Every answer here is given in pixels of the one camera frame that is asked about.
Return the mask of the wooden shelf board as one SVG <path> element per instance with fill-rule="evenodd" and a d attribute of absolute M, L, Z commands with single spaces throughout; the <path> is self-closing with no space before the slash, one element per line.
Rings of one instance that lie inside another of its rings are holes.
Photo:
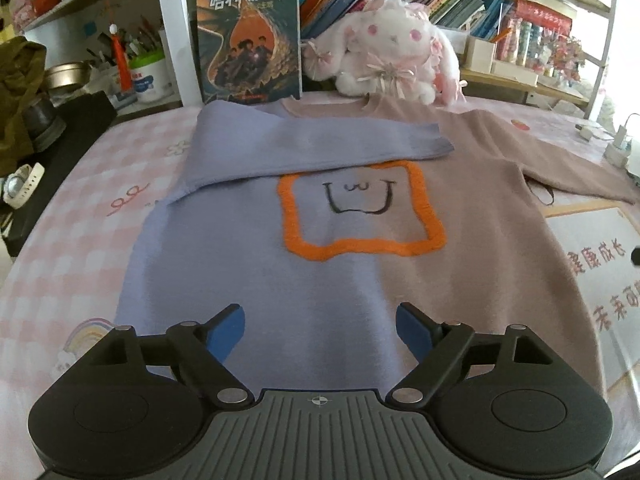
<path fill-rule="evenodd" d="M 583 96 L 576 96 L 576 94 L 549 87 L 545 84 L 524 84 L 524 82 L 517 81 L 516 79 L 504 78 L 496 76 L 495 74 L 474 72 L 474 70 L 467 70 L 466 68 L 462 68 L 460 74 L 461 78 L 469 84 L 488 84 L 488 86 L 527 93 L 537 93 L 541 96 L 548 96 L 548 98 L 571 102 L 578 107 L 586 107 L 589 104 L 589 100 Z"/>

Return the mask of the white smart watch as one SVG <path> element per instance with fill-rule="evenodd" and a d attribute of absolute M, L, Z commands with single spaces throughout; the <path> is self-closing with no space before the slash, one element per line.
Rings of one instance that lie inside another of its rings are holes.
<path fill-rule="evenodd" d="M 17 168 L 12 174 L 1 179 L 3 203 L 12 209 L 22 208 L 35 193 L 46 170 L 39 162 Z"/>

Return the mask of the purple and mauve sweater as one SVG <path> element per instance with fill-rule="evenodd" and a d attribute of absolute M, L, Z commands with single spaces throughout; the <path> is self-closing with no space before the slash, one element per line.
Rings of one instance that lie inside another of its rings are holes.
<path fill-rule="evenodd" d="M 248 388 L 387 390 L 413 366 L 395 330 L 407 301 L 485 333 L 524 324 L 602 389 L 597 333 L 534 181 L 636 198 L 486 110 L 210 103 L 143 223 L 115 321 L 161 334 L 238 304 L 227 365 Z"/>

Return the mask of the pink white plush bunny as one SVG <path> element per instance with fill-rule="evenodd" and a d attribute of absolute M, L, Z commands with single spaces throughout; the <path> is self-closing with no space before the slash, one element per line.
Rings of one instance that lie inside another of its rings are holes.
<path fill-rule="evenodd" d="M 384 94 L 424 105 L 462 98 L 458 56 L 426 6 L 369 0 L 303 43 L 305 75 L 333 80 L 343 96 Z"/>

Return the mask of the metal bowl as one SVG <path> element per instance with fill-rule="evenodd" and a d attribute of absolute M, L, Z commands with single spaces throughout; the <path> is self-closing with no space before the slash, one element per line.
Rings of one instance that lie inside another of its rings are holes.
<path fill-rule="evenodd" d="M 65 63 L 44 71 L 42 88 L 47 92 L 73 92 L 88 84 L 89 80 L 88 62 Z"/>

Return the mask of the white pen holder cup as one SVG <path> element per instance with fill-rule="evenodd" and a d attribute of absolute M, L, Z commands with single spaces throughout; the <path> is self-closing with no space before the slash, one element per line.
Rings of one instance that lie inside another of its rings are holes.
<path fill-rule="evenodd" d="M 154 103 L 172 93 L 168 66 L 162 50 L 146 52 L 130 60 L 129 73 L 140 103 Z"/>

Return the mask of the white phone charger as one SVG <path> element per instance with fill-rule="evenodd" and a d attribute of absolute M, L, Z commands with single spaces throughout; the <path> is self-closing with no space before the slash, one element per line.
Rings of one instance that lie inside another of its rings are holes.
<path fill-rule="evenodd" d="M 578 125 L 578 136 L 587 142 L 592 139 L 605 141 L 604 158 L 613 166 L 627 170 L 632 154 L 632 136 L 629 133 L 631 118 L 638 117 L 638 113 L 631 113 L 627 119 L 618 126 L 614 133 L 605 132 L 594 125 Z"/>

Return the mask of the Harry Potter book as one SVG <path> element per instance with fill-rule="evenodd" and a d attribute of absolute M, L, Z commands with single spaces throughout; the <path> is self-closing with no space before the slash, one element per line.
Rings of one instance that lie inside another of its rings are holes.
<path fill-rule="evenodd" d="M 302 94 L 298 0 L 195 0 L 205 104 Z"/>

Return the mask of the olive green cloth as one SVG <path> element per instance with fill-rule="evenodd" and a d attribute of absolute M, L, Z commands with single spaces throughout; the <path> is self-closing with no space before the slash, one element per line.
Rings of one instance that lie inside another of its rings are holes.
<path fill-rule="evenodd" d="M 40 89 L 47 49 L 17 36 L 1 45 L 0 171 L 12 174 L 17 163 L 34 152 L 23 112 Z"/>

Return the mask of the pink cartoon table mat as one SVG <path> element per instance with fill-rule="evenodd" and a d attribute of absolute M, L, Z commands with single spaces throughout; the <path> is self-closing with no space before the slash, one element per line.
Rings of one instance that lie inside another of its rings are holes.
<path fill-rule="evenodd" d="M 131 247 L 174 184 L 198 118 L 180 107 L 109 128 L 43 211 L 1 289 L 1 474 L 42 467 L 27 416 L 110 325 Z"/>

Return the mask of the white storage box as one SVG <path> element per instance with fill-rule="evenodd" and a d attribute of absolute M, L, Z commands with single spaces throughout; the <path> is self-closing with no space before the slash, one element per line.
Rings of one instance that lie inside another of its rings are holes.
<path fill-rule="evenodd" d="M 463 67 L 471 72 L 490 74 L 496 55 L 496 45 L 484 39 L 469 36 L 466 40 Z"/>

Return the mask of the white bookshelf frame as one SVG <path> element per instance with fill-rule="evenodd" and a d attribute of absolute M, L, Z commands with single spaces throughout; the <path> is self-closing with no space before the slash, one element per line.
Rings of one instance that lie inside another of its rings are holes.
<path fill-rule="evenodd" d="M 80 11 L 84 4 L 104 3 L 106 0 L 63 0 L 53 10 L 28 24 L 23 30 L 26 38 L 40 42 L 50 39 L 49 52 L 60 55 L 66 39 L 63 37 L 62 19 Z M 168 47 L 168 60 L 177 81 L 177 92 L 184 106 L 201 106 L 198 70 L 194 62 L 192 32 L 186 0 L 158 0 Z"/>

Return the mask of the red tassel ornament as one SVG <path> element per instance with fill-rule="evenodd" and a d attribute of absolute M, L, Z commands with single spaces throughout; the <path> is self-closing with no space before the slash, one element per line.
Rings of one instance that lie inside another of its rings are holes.
<path fill-rule="evenodd" d="M 110 26 L 108 26 L 108 32 L 111 36 L 114 58 L 118 67 L 120 88 L 122 89 L 122 93 L 127 93 L 134 88 L 134 84 L 132 83 L 129 73 L 128 61 L 124 48 L 122 47 L 122 42 L 119 38 L 117 25 L 115 23 L 111 23 Z"/>

